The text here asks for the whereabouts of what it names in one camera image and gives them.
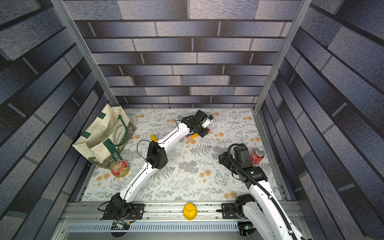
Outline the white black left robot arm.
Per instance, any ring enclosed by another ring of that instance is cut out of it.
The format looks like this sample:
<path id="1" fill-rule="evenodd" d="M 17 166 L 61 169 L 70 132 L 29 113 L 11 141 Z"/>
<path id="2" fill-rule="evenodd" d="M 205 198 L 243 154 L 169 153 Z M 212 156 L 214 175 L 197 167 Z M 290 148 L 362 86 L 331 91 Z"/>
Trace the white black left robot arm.
<path id="1" fill-rule="evenodd" d="M 205 137 L 210 132 L 208 125 L 213 119 L 212 115 L 207 115 L 198 110 L 194 115 L 186 116 L 181 121 L 177 120 L 176 128 L 164 138 L 157 142 L 151 141 L 147 151 L 146 163 L 124 189 L 112 196 L 105 213 L 111 213 L 118 220 L 123 220 L 129 216 L 133 211 L 130 205 L 138 191 L 155 172 L 167 165 L 168 150 L 185 136 L 198 134 L 202 138 Z"/>

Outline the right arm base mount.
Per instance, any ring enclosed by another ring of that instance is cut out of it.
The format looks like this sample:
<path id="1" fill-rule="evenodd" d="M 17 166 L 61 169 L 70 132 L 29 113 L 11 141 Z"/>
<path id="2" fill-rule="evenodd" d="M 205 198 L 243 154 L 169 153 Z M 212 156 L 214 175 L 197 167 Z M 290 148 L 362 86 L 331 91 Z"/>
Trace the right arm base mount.
<path id="1" fill-rule="evenodd" d="M 222 203 L 221 210 L 225 211 L 222 213 L 224 220 L 240 219 L 240 217 L 237 215 L 237 210 L 234 207 L 234 203 Z"/>

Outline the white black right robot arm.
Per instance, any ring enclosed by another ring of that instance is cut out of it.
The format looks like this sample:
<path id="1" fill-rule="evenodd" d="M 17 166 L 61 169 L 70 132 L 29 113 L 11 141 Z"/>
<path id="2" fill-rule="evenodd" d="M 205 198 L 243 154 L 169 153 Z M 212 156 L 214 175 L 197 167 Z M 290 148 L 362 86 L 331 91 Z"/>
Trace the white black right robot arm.
<path id="1" fill-rule="evenodd" d="M 236 197 L 234 206 L 221 213 L 236 210 L 239 218 L 248 219 L 264 240 L 305 240 L 306 237 L 288 217 L 273 193 L 268 178 L 253 165 L 244 144 L 232 144 L 219 156 L 219 163 L 244 183 L 248 194 Z"/>

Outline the yellow wooden block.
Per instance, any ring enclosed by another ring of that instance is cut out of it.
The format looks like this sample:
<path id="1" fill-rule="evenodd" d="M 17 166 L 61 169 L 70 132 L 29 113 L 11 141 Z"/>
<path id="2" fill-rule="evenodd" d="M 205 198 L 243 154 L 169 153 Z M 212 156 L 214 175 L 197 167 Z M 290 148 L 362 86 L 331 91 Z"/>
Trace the yellow wooden block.
<path id="1" fill-rule="evenodd" d="M 151 140 L 154 141 L 155 143 L 158 142 L 158 139 L 157 139 L 157 137 L 156 137 L 154 134 L 152 134 L 152 135 L 150 136 L 150 138 L 151 138 Z"/>

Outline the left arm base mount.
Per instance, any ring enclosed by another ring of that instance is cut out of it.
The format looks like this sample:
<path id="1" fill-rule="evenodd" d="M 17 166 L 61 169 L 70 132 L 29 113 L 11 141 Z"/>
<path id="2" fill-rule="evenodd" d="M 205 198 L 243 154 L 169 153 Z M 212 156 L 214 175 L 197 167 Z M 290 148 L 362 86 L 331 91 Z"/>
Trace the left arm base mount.
<path id="1" fill-rule="evenodd" d="M 115 211 L 111 204 L 108 204 L 103 210 L 103 216 L 100 220 L 141 220 L 144 209 L 145 204 L 130 204 L 129 207 L 125 204 L 118 211 Z"/>

